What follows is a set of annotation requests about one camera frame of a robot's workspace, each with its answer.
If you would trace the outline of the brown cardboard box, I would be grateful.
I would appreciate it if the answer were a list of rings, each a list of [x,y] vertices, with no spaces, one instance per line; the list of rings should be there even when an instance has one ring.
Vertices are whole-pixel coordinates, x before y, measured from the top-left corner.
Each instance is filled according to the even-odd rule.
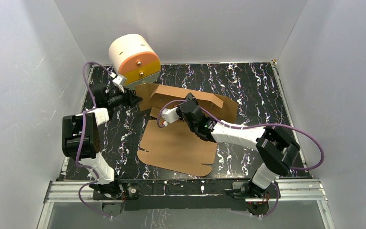
[[[191,132],[184,121],[176,121],[164,128],[157,125],[157,117],[164,106],[173,108],[168,102],[184,99],[189,93],[199,105],[220,120],[234,123],[238,114],[238,103],[229,97],[180,87],[145,83],[135,87],[143,100],[141,111],[150,110],[149,120],[137,151],[139,160],[145,164],[197,177],[212,171],[217,143],[203,141]]]

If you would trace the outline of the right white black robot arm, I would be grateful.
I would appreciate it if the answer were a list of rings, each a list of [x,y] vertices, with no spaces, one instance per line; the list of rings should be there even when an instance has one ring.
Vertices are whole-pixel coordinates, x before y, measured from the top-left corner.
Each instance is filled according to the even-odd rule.
[[[300,145],[281,126],[254,127],[218,121],[206,116],[196,98],[189,93],[175,107],[179,119],[203,141],[230,143],[259,153],[262,164],[247,184],[233,184],[227,195],[233,198],[261,198],[280,176],[289,174],[300,152]]]

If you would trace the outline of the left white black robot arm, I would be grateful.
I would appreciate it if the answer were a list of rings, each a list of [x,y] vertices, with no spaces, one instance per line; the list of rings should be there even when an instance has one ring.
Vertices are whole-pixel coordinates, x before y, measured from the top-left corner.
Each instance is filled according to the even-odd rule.
[[[142,101],[134,89],[97,85],[92,91],[93,107],[62,119],[62,151],[94,178],[89,187],[107,198],[120,198],[123,185],[102,155],[99,126],[110,121],[115,108],[132,108]]]

